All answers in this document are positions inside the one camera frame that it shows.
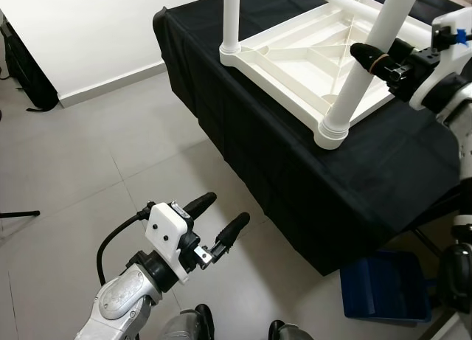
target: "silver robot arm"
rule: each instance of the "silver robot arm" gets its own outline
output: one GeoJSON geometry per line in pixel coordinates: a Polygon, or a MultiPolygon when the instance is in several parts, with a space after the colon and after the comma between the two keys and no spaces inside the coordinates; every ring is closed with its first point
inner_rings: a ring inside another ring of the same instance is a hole
{"type": "Polygon", "coordinates": [[[205,269],[229,251],[249,222],[249,214],[244,212],[237,216],[216,237],[211,249],[199,246],[200,237],[193,232],[194,220],[215,199],[216,195],[209,192],[183,209],[175,202],[150,202],[136,214],[139,216],[136,221],[148,219],[145,236],[155,250],[150,254],[139,251],[121,275],[104,284],[95,296],[90,318],[76,340],[135,339],[164,292],[177,282],[188,281],[189,273],[197,265],[205,269]]]}
{"type": "Polygon", "coordinates": [[[397,98],[435,113],[457,139],[460,208],[451,230],[456,244],[441,255],[437,294],[472,336],[472,82],[460,75],[472,58],[472,7],[434,19],[432,27],[428,49],[397,39],[388,54],[366,44],[353,44],[350,51],[397,98]]]}

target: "black tablecloth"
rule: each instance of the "black tablecloth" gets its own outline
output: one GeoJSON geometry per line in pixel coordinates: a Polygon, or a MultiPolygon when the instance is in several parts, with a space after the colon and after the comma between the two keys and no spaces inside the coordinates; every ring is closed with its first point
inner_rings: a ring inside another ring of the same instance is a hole
{"type": "MultiPolygon", "coordinates": [[[[241,0],[240,39],[323,3],[241,0]]],[[[418,0],[411,15],[430,24],[459,8],[418,0]]],[[[376,250],[458,184],[452,135],[429,112],[398,100],[351,128],[338,150],[318,148],[308,128],[238,70],[220,64],[222,19],[223,0],[156,15],[172,89],[267,216],[320,273],[376,250]]]]}

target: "black tripod leg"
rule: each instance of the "black tripod leg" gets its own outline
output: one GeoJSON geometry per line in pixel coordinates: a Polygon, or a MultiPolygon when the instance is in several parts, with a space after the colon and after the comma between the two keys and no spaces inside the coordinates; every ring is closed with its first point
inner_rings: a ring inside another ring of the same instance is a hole
{"type": "Polygon", "coordinates": [[[13,217],[26,217],[26,216],[39,216],[39,211],[24,211],[24,212],[11,212],[11,213],[0,213],[0,218],[13,218],[13,217]]]}

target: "blue bin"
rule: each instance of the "blue bin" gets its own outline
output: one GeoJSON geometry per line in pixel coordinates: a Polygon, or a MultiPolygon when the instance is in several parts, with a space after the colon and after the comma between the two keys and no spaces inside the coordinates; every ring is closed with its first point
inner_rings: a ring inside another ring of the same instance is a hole
{"type": "Polygon", "coordinates": [[[416,255],[377,251],[341,269],[344,315],[357,319],[429,322],[431,306],[416,255]]]}

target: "baseboard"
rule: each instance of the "baseboard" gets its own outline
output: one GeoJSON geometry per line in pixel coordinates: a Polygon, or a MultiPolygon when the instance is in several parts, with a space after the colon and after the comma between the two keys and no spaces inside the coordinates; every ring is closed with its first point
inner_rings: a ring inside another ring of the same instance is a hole
{"type": "Polygon", "coordinates": [[[158,63],[154,63],[136,71],[125,73],[119,77],[115,77],[105,82],[98,83],[95,86],[90,86],[79,91],[59,95],[59,100],[62,106],[64,108],[67,108],[71,105],[93,99],[100,95],[109,93],[110,91],[129,86],[130,84],[139,82],[140,80],[145,80],[149,77],[155,76],[166,71],[167,69],[165,63],[161,60],[158,63]]]}

